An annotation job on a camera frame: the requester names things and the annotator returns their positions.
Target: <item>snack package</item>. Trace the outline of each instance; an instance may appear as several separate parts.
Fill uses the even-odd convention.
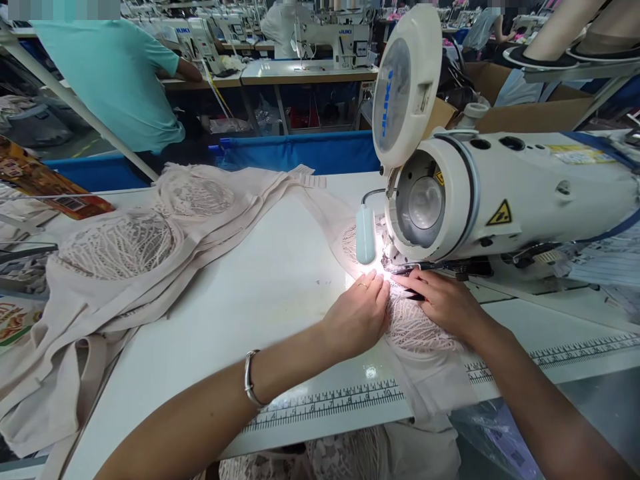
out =
[[[91,193],[37,160],[27,150],[0,135],[0,181],[32,197]],[[74,220],[115,210],[100,197],[42,199]]]

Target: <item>woman's right hand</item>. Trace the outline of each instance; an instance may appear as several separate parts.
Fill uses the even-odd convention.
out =
[[[393,281],[424,295],[422,310],[444,330],[472,343],[478,328],[496,326],[467,286],[432,271],[414,269],[408,277],[394,275]]]

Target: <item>blue bin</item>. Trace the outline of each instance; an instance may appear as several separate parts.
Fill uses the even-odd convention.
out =
[[[222,139],[225,170],[247,167],[289,171],[303,163],[316,175],[380,170],[371,131]]]
[[[371,131],[290,135],[287,137],[227,138],[209,147],[216,166],[235,171],[247,167],[289,171],[301,163],[316,175],[378,171],[380,161]],[[44,161],[88,191],[146,187],[122,155]]]
[[[45,160],[43,163],[90,192],[147,186],[134,175],[122,155]]]

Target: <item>finger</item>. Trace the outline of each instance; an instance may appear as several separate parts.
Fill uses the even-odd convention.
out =
[[[349,287],[349,290],[352,290],[352,291],[356,290],[358,288],[358,285],[360,285],[361,283],[364,283],[365,277],[366,277],[366,275],[364,273],[362,275],[360,275],[355,280],[355,282],[353,282],[353,285]]]
[[[391,284],[389,280],[385,280],[382,283],[382,288],[378,292],[378,296],[375,298],[375,303],[380,308],[385,308],[387,306],[387,300],[389,300],[389,291],[391,290]]]
[[[364,280],[360,281],[357,285],[360,287],[358,291],[366,292],[371,285],[371,282],[375,278],[375,269],[371,270],[368,274],[365,275]]]
[[[432,270],[419,270],[414,269],[410,275],[411,278],[418,278],[427,283],[432,283],[434,285],[446,283],[448,278],[436,273]]]
[[[378,296],[378,292],[380,292],[380,288],[382,288],[383,281],[384,278],[382,275],[376,275],[369,288],[367,289],[367,295],[370,296],[373,300],[375,300]]]
[[[412,279],[410,277],[400,277],[398,275],[392,276],[391,279],[398,285],[413,289],[420,295],[424,295],[426,298],[429,298],[429,294],[433,292],[433,287],[422,280]]]

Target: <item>bra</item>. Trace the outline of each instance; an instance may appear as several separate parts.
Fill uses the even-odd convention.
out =
[[[36,410],[52,391],[81,382],[72,361],[63,365],[68,349],[102,337],[113,358],[123,332],[164,315],[197,270],[238,245],[294,185],[298,180],[282,172],[169,164],[146,205],[52,232],[59,250],[47,262],[51,296],[43,318],[0,363],[0,431],[12,450],[22,456],[50,445],[52,416],[77,418]],[[26,404],[17,408],[27,398],[26,410],[40,420],[28,429]],[[76,403],[69,403],[72,410]],[[58,425],[69,429],[77,429],[77,420]]]

